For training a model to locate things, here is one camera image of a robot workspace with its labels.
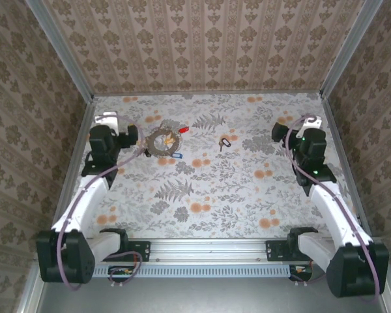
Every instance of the patterned wall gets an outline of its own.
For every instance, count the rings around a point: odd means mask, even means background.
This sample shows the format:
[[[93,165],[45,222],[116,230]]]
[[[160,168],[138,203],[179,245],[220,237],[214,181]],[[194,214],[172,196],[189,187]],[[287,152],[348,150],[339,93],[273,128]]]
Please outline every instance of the patterned wall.
[[[329,98],[372,231],[391,252],[391,0]]]
[[[32,12],[0,0],[0,312],[51,224],[85,104]]]
[[[363,0],[44,0],[95,93],[319,89]]]

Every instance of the fern pattern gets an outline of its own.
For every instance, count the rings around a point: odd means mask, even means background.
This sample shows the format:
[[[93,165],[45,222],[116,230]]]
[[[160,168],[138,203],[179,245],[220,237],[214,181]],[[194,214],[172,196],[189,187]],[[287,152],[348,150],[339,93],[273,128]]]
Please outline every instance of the fern pattern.
[[[248,97],[262,100],[248,102]],[[125,104],[122,97],[96,97],[96,114],[117,111],[140,125],[144,136],[160,125],[190,129],[181,135],[182,159],[140,154],[119,168],[90,232],[122,228],[134,238],[258,238],[286,237],[291,226],[313,226],[328,235],[321,214],[297,185],[284,149],[270,136],[278,118],[288,121],[306,112],[322,116],[326,127],[319,99],[317,94],[146,95]],[[120,131],[126,126],[119,121]],[[231,147],[220,152],[223,137]],[[334,146],[329,132],[326,140]],[[84,153],[90,150],[87,142]],[[118,163],[138,151],[137,146],[123,149]],[[326,150],[326,163],[351,205],[334,149]],[[19,185],[14,175],[5,179],[4,189]],[[35,249],[32,233],[16,232],[13,243]]]
[[[223,125],[225,122],[224,117],[220,114],[217,114],[217,116],[210,113],[210,115],[203,114],[201,117],[199,117],[195,123],[193,123],[193,127],[196,128],[202,128],[202,129],[208,129],[208,130],[216,130],[216,127],[219,125]]]
[[[175,202],[175,200],[181,201],[182,197],[189,196],[192,192],[194,193],[194,189],[192,188],[192,184],[188,184],[188,181],[185,180],[185,183],[175,180],[177,183],[173,183],[173,181],[168,181],[164,183],[163,186],[158,190],[155,194],[155,198],[160,198],[164,200],[168,200]]]

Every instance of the metal frame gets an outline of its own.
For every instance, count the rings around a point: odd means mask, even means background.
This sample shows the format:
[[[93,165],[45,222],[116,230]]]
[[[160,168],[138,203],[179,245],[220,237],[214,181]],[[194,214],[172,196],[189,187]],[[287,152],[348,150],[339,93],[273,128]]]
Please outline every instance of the metal frame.
[[[97,265],[93,278],[109,278],[110,265]],[[112,278],[127,278],[124,273]],[[154,265],[143,264],[136,278],[289,278],[289,265]]]
[[[59,197],[57,209],[53,217],[53,225],[59,220],[65,209],[70,205],[71,198],[74,193],[74,187],[77,181],[78,172],[80,170],[81,161],[83,159],[85,144],[87,143],[87,135],[94,121],[95,110],[95,104],[90,104],[85,108],[83,121],[81,122],[80,130],[78,131],[76,145],[74,146],[74,150],[72,152],[70,165],[66,171],[67,175],[65,177],[63,189],[61,191],[61,196]]]
[[[332,110],[330,109],[330,104],[328,103],[327,98],[323,97],[321,100],[322,100],[323,109],[326,114],[327,123],[328,123],[329,129],[330,129],[330,132],[332,133],[334,147],[336,148],[336,152],[338,153],[338,156],[339,156],[340,165],[343,169],[343,174],[345,176],[347,188],[349,189],[349,193],[351,194],[352,203],[358,213],[358,216],[359,216],[360,221],[362,223],[362,228],[369,235],[371,235],[368,220],[366,219],[365,212],[364,212],[364,207],[362,206],[362,202],[360,201],[360,198],[359,198],[358,189],[356,188],[355,181],[353,180],[351,167],[349,166],[349,163],[347,161],[345,149],[343,148],[343,145],[341,144],[339,130],[336,127],[336,122],[334,120]]]
[[[341,73],[345,70],[346,65],[354,54],[359,45],[360,40],[368,29],[372,19],[377,13],[383,0],[367,0],[362,5],[362,8],[352,25],[349,34],[346,36],[345,42],[341,47],[332,67],[327,73],[326,79],[321,86],[324,97],[328,97],[334,86],[338,82]]]
[[[45,283],[40,278],[39,264],[34,262],[27,275],[17,313],[36,313]]]
[[[53,20],[52,15],[48,12],[44,2],[42,0],[26,0],[26,2],[63,62],[64,67],[70,74],[72,81],[76,84],[85,103],[91,104],[93,101],[93,88],[89,85],[83,72],[79,68],[75,57],[72,55],[68,44],[64,41],[61,32],[58,30],[57,24]]]
[[[307,265],[308,261],[268,261],[265,241],[257,239],[131,239],[150,241],[147,264],[158,265]],[[125,262],[101,262],[99,265],[125,265]]]
[[[95,97],[131,97],[131,96],[173,96],[173,95],[263,95],[264,93],[288,93],[290,95],[297,95],[299,93],[318,93],[318,89],[302,89],[302,90],[207,90],[207,91],[162,91],[154,93],[100,93],[94,94]]]

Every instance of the floral wallpaper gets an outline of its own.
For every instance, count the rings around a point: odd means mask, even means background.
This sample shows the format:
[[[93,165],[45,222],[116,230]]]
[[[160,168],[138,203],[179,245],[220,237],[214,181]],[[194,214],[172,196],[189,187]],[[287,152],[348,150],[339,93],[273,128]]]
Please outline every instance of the floral wallpaper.
[[[0,313],[50,227],[85,103],[23,1],[0,1]]]
[[[182,134],[179,158],[144,154],[119,169],[94,215],[90,233],[124,228],[134,238],[286,237],[295,226],[328,235],[320,212],[296,181],[275,122],[290,125],[308,112],[323,118],[326,160],[352,208],[332,136],[317,93],[96,97],[96,114],[117,111],[146,136],[161,124]],[[120,121],[120,130],[126,124]],[[231,147],[220,152],[220,138]],[[137,147],[123,150],[119,162]],[[87,144],[85,155],[91,150]]]
[[[44,0],[98,95],[319,89],[364,0]]]
[[[391,261],[391,0],[386,0],[329,97],[360,198]]]

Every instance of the gray floor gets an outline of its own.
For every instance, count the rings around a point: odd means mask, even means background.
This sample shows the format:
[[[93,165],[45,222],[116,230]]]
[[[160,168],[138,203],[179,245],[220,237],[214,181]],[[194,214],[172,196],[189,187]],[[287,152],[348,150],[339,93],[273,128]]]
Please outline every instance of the gray floor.
[[[40,313],[157,312],[384,312],[381,300],[369,305],[359,298],[335,298],[325,280],[295,286],[281,278],[137,278],[123,287],[94,279],[77,292],[47,284]]]

